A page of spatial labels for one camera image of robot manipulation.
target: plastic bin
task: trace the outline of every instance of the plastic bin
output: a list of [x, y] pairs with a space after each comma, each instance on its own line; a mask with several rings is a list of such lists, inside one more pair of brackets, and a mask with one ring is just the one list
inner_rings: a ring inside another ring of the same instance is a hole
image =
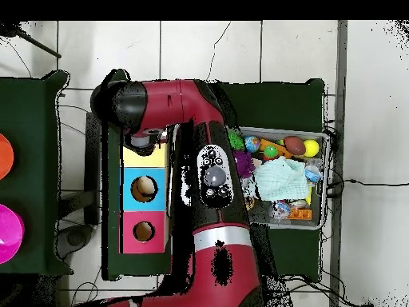
[[268, 215], [268, 208], [271, 206], [270, 201], [257, 200], [252, 209], [248, 211], [250, 222], [259, 224], [268, 224], [272, 229], [310, 229], [315, 230], [324, 225], [325, 209], [327, 202], [327, 181], [328, 181], [328, 167], [329, 167], [329, 152], [330, 152], [330, 138], [326, 134], [313, 132], [300, 132], [294, 130], [272, 130], [261, 129], [253, 127], [240, 127], [240, 132], [243, 137], [255, 136], [258, 138], [267, 139], [270, 141], [277, 141], [284, 139], [287, 136], [297, 136], [301, 140], [313, 139], [320, 145], [320, 151], [315, 157], [322, 159], [321, 173], [323, 180], [312, 187], [311, 205], [312, 219], [306, 220], [290, 220], [283, 219], [277, 221], [270, 218]]

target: pink bowl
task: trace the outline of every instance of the pink bowl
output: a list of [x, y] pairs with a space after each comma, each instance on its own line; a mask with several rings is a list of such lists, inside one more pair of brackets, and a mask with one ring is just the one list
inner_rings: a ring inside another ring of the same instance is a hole
[[0, 204], [0, 265], [17, 253], [23, 234], [24, 223], [20, 216]]

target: yellow block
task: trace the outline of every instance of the yellow block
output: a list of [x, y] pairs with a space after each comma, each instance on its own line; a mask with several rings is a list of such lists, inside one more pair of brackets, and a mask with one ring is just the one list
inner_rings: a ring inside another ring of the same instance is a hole
[[124, 147], [124, 167], [166, 167], [166, 144], [156, 146], [155, 150], [148, 157], [141, 157], [132, 150]]
[[311, 204], [311, 194], [312, 194], [312, 187], [310, 186], [310, 193], [309, 195], [305, 198], [305, 201], [310, 205]]

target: green ball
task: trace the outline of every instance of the green ball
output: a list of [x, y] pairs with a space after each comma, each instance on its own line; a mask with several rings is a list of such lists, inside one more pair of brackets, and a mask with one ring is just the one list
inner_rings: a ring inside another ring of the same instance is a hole
[[276, 157], [278, 155], [278, 149], [274, 146], [264, 147], [264, 156], [265, 157]]
[[230, 141], [230, 146], [234, 150], [244, 150], [244, 140], [239, 134], [229, 130], [228, 139]]

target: pink block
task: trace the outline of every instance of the pink block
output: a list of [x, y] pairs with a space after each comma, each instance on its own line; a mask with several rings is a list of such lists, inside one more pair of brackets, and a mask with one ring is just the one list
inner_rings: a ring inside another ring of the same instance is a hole
[[[139, 222], [149, 222], [154, 231], [148, 241], [138, 241], [133, 228]], [[123, 253], [163, 253], [168, 238], [166, 212], [124, 212], [123, 214]]]

